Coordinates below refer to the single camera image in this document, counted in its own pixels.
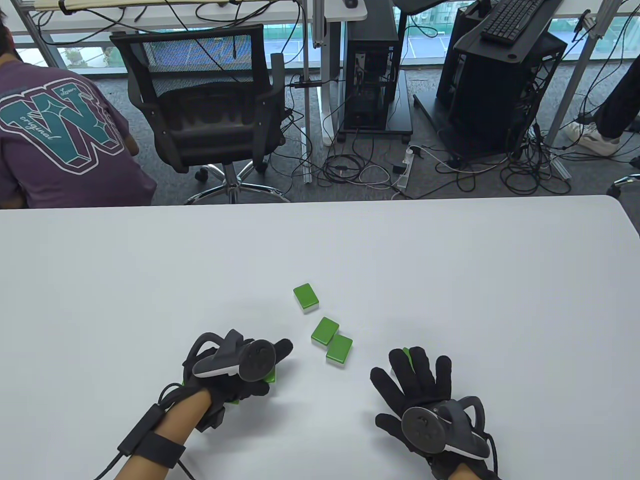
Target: green block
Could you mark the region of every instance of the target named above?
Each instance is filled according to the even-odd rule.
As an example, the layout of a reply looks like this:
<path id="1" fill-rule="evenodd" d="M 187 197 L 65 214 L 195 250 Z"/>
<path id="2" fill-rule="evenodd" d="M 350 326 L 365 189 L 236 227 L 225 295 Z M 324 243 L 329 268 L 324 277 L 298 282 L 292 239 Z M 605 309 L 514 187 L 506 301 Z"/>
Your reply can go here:
<path id="1" fill-rule="evenodd" d="M 276 367 L 269 372 L 269 374 L 264 378 L 264 381 L 267 383 L 276 383 Z"/>
<path id="2" fill-rule="evenodd" d="M 339 326 L 340 325 L 333 320 L 323 317 L 314 332 L 311 334 L 311 339 L 326 347 L 329 345 L 329 342 L 331 342 L 333 336 L 338 332 Z"/>
<path id="3" fill-rule="evenodd" d="M 402 349 L 402 351 L 406 354 L 406 356 L 409 358 L 409 363 L 411 364 L 411 368 L 413 369 L 413 360 L 411 358 L 411 353 L 409 352 L 409 349 L 407 347 L 404 347 Z"/>
<path id="4" fill-rule="evenodd" d="M 334 336 L 329 345 L 329 350 L 326 352 L 327 359 L 344 365 L 344 362 L 347 361 L 347 357 L 349 356 L 349 350 L 351 350 L 352 344 L 353 340 L 347 337 L 343 337 L 342 335 Z"/>
<path id="5" fill-rule="evenodd" d="M 320 306 L 320 301 L 309 284 L 294 288 L 293 294 L 296 296 L 296 299 L 298 299 L 298 303 L 304 312 L 310 312 Z"/>

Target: keyboard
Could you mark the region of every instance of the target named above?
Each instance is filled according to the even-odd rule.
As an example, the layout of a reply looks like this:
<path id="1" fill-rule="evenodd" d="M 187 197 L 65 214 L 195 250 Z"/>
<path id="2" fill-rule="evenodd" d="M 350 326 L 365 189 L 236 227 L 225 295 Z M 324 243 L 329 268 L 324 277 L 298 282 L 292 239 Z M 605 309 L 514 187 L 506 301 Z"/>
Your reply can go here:
<path id="1" fill-rule="evenodd" d="M 515 44 L 545 0 L 502 0 L 489 14 L 480 35 L 491 42 Z"/>

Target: black pants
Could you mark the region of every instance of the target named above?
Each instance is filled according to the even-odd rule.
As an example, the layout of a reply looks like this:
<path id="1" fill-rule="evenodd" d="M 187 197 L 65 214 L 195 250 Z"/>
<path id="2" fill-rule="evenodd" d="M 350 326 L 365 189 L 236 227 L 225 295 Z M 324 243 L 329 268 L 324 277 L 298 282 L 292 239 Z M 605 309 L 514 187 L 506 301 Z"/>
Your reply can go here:
<path id="1" fill-rule="evenodd" d="M 640 57 L 636 58 L 620 83 L 595 115 L 603 137 L 619 138 L 640 113 Z"/>

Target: wrist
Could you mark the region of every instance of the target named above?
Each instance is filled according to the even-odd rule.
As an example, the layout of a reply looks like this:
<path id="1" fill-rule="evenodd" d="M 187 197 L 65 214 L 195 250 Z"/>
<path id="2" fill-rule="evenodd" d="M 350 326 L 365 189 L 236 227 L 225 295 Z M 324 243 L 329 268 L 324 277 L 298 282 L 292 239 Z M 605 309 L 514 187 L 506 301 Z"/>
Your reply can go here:
<path id="1" fill-rule="evenodd" d="M 209 391 L 201 390 L 174 405 L 156 428 L 156 433 L 182 445 L 210 406 L 211 395 Z"/>
<path id="2" fill-rule="evenodd" d="M 460 463 L 456 471 L 451 474 L 449 480 L 477 480 L 478 476 L 473 473 L 465 463 Z"/>

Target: purple t-shirt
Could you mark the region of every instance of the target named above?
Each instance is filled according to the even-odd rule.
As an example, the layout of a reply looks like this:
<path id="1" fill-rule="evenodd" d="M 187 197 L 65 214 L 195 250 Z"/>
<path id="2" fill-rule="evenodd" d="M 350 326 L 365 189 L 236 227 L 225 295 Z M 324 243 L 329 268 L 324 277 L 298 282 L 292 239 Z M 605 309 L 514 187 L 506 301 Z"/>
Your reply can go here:
<path id="1" fill-rule="evenodd" d="M 86 78 L 0 65 L 0 201 L 30 208 L 149 205 L 156 183 L 124 144 L 127 120 Z"/>

